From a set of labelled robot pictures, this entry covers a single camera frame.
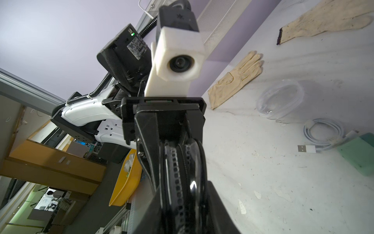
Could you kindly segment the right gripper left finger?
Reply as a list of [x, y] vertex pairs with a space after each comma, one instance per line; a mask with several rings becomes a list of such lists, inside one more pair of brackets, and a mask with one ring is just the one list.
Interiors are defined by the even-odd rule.
[[135, 191], [131, 198], [129, 233], [162, 233], [162, 210], [159, 189], [152, 192], [150, 188], [141, 187]]

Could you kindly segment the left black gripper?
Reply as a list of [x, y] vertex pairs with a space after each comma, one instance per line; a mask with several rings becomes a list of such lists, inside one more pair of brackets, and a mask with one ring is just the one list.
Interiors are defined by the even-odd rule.
[[162, 141], [198, 144], [201, 164], [206, 103], [201, 97], [125, 97], [121, 101], [122, 128], [127, 143], [136, 141], [141, 164], [156, 192], [163, 184]]

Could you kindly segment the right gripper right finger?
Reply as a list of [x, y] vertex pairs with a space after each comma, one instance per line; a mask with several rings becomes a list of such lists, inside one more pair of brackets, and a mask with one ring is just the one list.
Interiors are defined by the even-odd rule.
[[207, 233], [240, 234], [211, 181], [207, 182]]

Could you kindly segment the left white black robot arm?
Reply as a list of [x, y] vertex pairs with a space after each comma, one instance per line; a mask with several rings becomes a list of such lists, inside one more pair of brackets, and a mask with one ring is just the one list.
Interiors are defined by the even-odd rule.
[[97, 60], [107, 70], [104, 79], [57, 105], [52, 122], [83, 142], [137, 149], [158, 188], [164, 148], [202, 141], [206, 102], [188, 96], [205, 61], [197, 19], [162, 8], [140, 32], [126, 25]]

